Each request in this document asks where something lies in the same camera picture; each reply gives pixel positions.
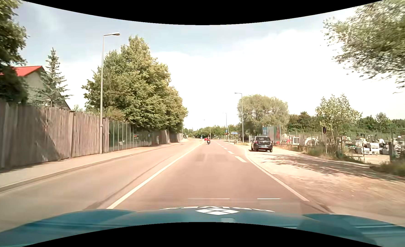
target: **sidewalk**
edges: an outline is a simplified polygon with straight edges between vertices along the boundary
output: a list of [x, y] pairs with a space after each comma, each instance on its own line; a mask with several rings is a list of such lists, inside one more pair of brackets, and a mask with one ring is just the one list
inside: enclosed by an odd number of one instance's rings
[[65, 159], [60, 161], [46, 162], [33, 166], [19, 167], [10, 171], [0, 172], [0, 192], [8, 189], [16, 188], [36, 181], [44, 180], [50, 177], [55, 177], [64, 173], [75, 171], [78, 169], [90, 167], [110, 160], [119, 159], [139, 153], [148, 152], [154, 149], [161, 149], [186, 142], [183, 139], [181, 142], [170, 144], [162, 144], [148, 147], [138, 147], [114, 151], [104, 154], [93, 154], [87, 156]]

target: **parked car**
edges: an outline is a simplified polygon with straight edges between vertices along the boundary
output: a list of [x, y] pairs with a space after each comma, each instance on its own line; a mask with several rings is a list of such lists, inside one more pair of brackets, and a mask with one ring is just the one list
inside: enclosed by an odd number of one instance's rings
[[255, 136], [251, 142], [251, 151], [265, 150], [270, 153], [273, 152], [273, 145], [271, 139], [267, 136]]

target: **asphalt road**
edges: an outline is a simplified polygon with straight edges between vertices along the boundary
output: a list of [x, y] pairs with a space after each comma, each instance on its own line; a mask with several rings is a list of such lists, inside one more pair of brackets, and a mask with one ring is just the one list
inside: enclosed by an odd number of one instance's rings
[[191, 139], [0, 193], [0, 232], [86, 209], [186, 206], [323, 213], [250, 162], [243, 148]]

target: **house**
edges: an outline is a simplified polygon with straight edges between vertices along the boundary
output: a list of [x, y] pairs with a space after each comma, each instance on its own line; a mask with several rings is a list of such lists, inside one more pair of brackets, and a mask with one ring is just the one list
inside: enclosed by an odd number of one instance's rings
[[[16, 74], [19, 77], [23, 77], [24, 81], [29, 85], [29, 98], [33, 98], [36, 94], [34, 90], [31, 88], [43, 88], [43, 84], [41, 81], [41, 73], [45, 73], [45, 70], [42, 66], [21, 66], [21, 67], [14, 67]], [[64, 106], [70, 110], [67, 102], [64, 101]]]

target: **solid white line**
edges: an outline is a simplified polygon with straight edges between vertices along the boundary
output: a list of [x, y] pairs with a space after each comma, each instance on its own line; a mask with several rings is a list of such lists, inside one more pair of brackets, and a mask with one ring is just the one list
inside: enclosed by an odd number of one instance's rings
[[173, 165], [173, 163], [177, 162], [179, 159], [181, 159], [182, 157], [186, 156], [188, 153], [192, 152], [193, 150], [195, 150], [197, 147], [199, 147], [201, 144], [199, 144], [198, 146], [194, 147], [193, 149], [191, 149], [190, 151], [188, 151], [187, 153], [181, 155], [178, 159], [173, 160], [172, 162], [170, 162], [167, 166], [163, 167], [160, 171], [157, 171], [154, 175], [152, 175], [150, 178], [146, 179], [144, 182], [142, 182], [141, 184], [139, 184], [137, 187], [133, 188], [131, 191], [129, 191], [127, 194], [125, 194], [122, 198], [118, 199], [115, 203], [111, 204], [111, 206], [107, 207], [106, 209], [113, 209], [115, 207], [117, 207], [117, 205], [119, 205], [120, 203], [122, 203], [124, 200], [126, 200], [129, 196], [131, 196], [132, 194], [134, 194], [134, 192], [138, 191], [143, 185], [147, 184], [149, 181], [151, 181], [154, 177], [158, 176], [158, 174], [160, 174], [162, 171], [166, 170], [169, 166]]
[[303, 201], [309, 202], [309, 200], [308, 200], [306, 197], [300, 195], [300, 194], [299, 194], [298, 192], [296, 192], [293, 188], [287, 186], [285, 183], [283, 183], [282, 181], [280, 181], [280, 180], [277, 179], [276, 177], [272, 176], [271, 173], [267, 172], [265, 169], [261, 168], [261, 167], [260, 167], [259, 165], [257, 165], [254, 161], [252, 161], [252, 160], [248, 157], [247, 151], [248, 151], [248, 150], [245, 150], [245, 157], [247, 157], [247, 159], [248, 159], [251, 163], [253, 163], [257, 168], [259, 168], [261, 171], [263, 171], [264, 173], [266, 173], [266, 175], [268, 175], [269, 177], [271, 177], [272, 179], [274, 179], [275, 181], [277, 181], [277, 182], [278, 182], [279, 184], [281, 184], [283, 187], [287, 188], [289, 191], [291, 191], [294, 195], [298, 196], [298, 197], [299, 197], [300, 199], [302, 199]]
[[246, 163], [246, 161], [245, 161], [244, 159], [240, 158], [239, 156], [235, 156], [235, 157], [236, 157], [238, 160], [240, 160], [240, 161]]

